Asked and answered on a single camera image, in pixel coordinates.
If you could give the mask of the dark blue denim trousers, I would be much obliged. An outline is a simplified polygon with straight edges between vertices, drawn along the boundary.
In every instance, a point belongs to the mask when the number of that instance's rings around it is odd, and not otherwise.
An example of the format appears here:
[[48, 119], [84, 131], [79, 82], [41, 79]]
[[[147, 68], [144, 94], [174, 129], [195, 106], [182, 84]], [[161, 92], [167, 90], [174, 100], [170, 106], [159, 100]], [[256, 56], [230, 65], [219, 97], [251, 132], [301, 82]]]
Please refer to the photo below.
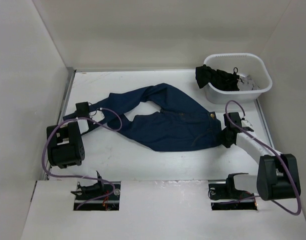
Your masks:
[[[153, 102], [160, 111], [136, 115], [130, 121], [125, 114], [140, 103]], [[221, 122], [187, 94], [166, 83], [147, 86], [109, 96], [89, 106], [93, 112], [104, 109], [109, 128], [120, 129], [124, 137], [157, 152], [189, 152], [221, 145]]]

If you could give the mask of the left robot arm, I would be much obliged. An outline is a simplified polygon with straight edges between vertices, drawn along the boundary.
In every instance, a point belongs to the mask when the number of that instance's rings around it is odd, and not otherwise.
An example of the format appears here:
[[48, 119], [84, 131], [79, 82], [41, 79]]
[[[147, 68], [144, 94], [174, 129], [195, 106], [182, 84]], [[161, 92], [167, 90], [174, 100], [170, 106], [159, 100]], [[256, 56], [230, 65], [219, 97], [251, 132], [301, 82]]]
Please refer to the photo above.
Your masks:
[[99, 114], [100, 120], [104, 115], [99, 109], [91, 110], [87, 102], [76, 105], [75, 113], [60, 124], [46, 128], [46, 146], [44, 147], [42, 163], [49, 163], [52, 167], [65, 169], [71, 166], [80, 166], [85, 159], [85, 149], [82, 136], [96, 129], [99, 121], [93, 117]]

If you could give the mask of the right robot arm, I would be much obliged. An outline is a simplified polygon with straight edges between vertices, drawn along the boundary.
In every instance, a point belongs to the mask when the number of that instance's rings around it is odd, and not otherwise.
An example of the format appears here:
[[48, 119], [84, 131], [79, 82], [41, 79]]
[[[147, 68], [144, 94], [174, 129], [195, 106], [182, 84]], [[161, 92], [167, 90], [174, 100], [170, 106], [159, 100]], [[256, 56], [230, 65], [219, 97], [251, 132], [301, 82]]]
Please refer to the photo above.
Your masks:
[[220, 133], [222, 145], [236, 145], [245, 151], [257, 164], [255, 175], [231, 173], [232, 181], [224, 186], [227, 196], [236, 198], [247, 191], [258, 194], [265, 201], [298, 198], [301, 195], [297, 159], [292, 154], [283, 154], [257, 139], [254, 131], [242, 126], [238, 112], [224, 114], [225, 128]]

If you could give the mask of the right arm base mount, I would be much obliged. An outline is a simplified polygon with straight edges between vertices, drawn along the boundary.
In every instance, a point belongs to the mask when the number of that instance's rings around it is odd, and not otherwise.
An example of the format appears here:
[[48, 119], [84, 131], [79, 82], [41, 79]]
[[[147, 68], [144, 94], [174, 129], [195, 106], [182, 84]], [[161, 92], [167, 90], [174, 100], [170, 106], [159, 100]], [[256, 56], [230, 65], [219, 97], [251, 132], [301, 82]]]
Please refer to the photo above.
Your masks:
[[208, 197], [213, 211], [256, 211], [254, 194], [235, 188], [234, 176], [229, 174], [225, 180], [208, 181]]

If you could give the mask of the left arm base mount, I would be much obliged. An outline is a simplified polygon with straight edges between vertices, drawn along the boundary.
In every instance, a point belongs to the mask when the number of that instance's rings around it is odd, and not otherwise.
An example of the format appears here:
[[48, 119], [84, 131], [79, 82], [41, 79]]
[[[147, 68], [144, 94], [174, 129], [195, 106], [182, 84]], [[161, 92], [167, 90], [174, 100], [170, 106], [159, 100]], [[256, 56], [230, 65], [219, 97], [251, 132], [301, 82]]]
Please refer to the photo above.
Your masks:
[[120, 207], [121, 182], [105, 183], [97, 180], [92, 185], [77, 183], [74, 195], [74, 211], [118, 211]]

